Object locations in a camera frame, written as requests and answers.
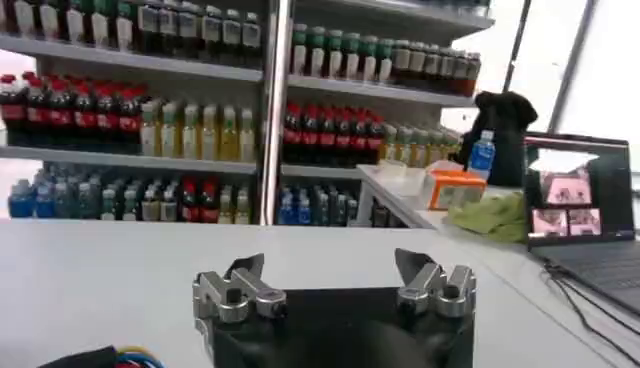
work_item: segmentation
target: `white table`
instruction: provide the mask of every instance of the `white table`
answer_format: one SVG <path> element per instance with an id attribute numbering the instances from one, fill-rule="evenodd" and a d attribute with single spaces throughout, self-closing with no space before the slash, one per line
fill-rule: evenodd
<path id="1" fill-rule="evenodd" d="M 476 368 L 610 366 L 433 231 L 26 220 L 0 232 L 0 367 L 108 344 L 146 346 L 167 367 L 210 367 L 193 327 L 197 272 L 264 252 L 263 279 L 276 287 L 397 286 L 397 246 L 475 270 Z"/>

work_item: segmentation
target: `cable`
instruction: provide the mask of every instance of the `cable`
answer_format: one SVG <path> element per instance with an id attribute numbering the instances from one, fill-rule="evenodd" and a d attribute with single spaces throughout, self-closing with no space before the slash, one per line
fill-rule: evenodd
<path id="1" fill-rule="evenodd" d="M 551 277 L 551 281 L 553 281 L 556 285 L 558 285 L 558 287 L 560 288 L 560 291 L 562 291 L 564 296 L 567 298 L 567 300 L 571 304 L 571 308 L 578 315 L 578 318 L 580 319 L 580 322 L 582 323 L 582 326 L 587 331 L 589 331 L 589 332 L 599 336 L 601 339 L 605 340 L 609 345 L 611 345 L 614 349 L 616 349 L 620 354 L 624 355 L 627 359 L 629 359 L 629 361 L 631 361 L 636 367 L 640 367 L 640 361 L 639 360 L 637 360 L 631 354 L 629 354 L 622 346 L 618 345 L 615 341 L 613 341 L 612 339 L 607 337 L 605 334 L 603 334 L 602 332 L 600 332 L 599 330 L 597 330 L 596 328 L 592 327 L 589 324 L 589 322 L 587 321 L 587 318 L 584 316 L 584 314 L 582 313 L 582 311 L 580 310 L 580 308 L 578 307 L 576 302 L 573 300 L 573 298 L 571 297 L 571 295 L 569 294 L 569 292 L 565 288 L 565 285 L 564 285 L 565 283 L 563 283 L 560 280 L 558 280 L 558 278 L 557 278 L 557 276 L 555 274 L 556 272 L 550 271 L 549 269 L 547 270 L 547 272 L 549 272 L 549 275 Z"/>

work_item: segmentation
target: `shelf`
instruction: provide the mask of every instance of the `shelf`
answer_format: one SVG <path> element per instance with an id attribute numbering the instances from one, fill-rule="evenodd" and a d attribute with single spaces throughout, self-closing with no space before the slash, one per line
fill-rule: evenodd
<path id="1" fill-rule="evenodd" d="M 126 166 L 234 174 L 253 174 L 256 169 L 256 165 L 253 163 L 187 160 L 9 145 L 7 144 L 7 132 L 4 130 L 0 131 L 0 157 L 86 165 Z"/>
<path id="2" fill-rule="evenodd" d="M 262 72 L 259 70 L 208 64 L 199 61 L 130 54 L 116 50 L 103 50 L 63 42 L 41 41 L 8 35 L 0 35 L 0 49 L 31 56 L 49 56 L 203 77 L 247 82 L 258 82 L 262 80 Z"/>
<path id="3" fill-rule="evenodd" d="M 309 178 L 359 180 L 357 169 L 342 169 L 333 167 L 315 167 L 301 165 L 282 165 L 282 175 L 302 176 Z"/>
<path id="4" fill-rule="evenodd" d="M 289 86 L 350 93 L 360 96 L 387 98 L 392 100 L 422 102 L 443 107 L 475 107 L 472 98 L 372 83 L 350 82 L 334 79 L 290 75 Z"/>

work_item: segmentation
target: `plastic bottle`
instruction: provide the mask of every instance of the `plastic bottle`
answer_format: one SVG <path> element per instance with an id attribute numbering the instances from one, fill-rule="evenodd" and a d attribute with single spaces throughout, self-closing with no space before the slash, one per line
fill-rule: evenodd
<path id="1" fill-rule="evenodd" d="M 469 157 L 467 171 L 487 180 L 491 174 L 491 166 L 496 155 L 496 147 L 493 144 L 493 131 L 483 130 L 480 140 L 474 143 Z"/>
<path id="2" fill-rule="evenodd" d="M 238 160 L 238 128 L 236 110 L 233 106 L 224 108 L 224 123 L 220 132 L 220 159 L 222 161 Z"/>
<path id="3" fill-rule="evenodd" d="M 116 220 L 116 191 L 114 189 L 105 189 L 102 191 L 102 213 L 100 220 L 115 221 Z"/>
<path id="4" fill-rule="evenodd" d="M 184 109 L 184 128 L 182 129 L 183 157 L 191 160 L 202 158 L 202 143 L 198 127 L 198 105 L 190 104 Z"/>
<path id="5" fill-rule="evenodd" d="M 216 121 L 217 112 L 216 105 L 209 105 L 204 108 L 204 123 L 202 127 L 202 159 L 204 160 L 219 159 L 218 143 L 220 142 L 220 137 Z"/>
<path id="6" fill-rule="evenodd" d="M 33 216 L 33 199 L 29 195 L 29 188 L 23 185 L 11 187 L 8 199 L 9 215 L 12 218 L 29 218 Z"/>
<path id="7" fill-rule="evenodd" d="M 242 109 L 242 130 L 240 131 L 240 161 L 255 162 L 255 134 L 253 132 L 253 112 L 251 109 Z"/>

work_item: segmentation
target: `orange box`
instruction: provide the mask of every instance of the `orange box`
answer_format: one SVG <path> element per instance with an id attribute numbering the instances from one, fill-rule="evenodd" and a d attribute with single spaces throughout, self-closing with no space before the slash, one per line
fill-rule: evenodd
<path id="1" fill-rule="evenodd" d="M 430 198 L 429 210 L 447 211 L 478 202 L 486 187 L 486 181 L 466 171 L 433 170 L 425 177 L 423 194 Z"/>

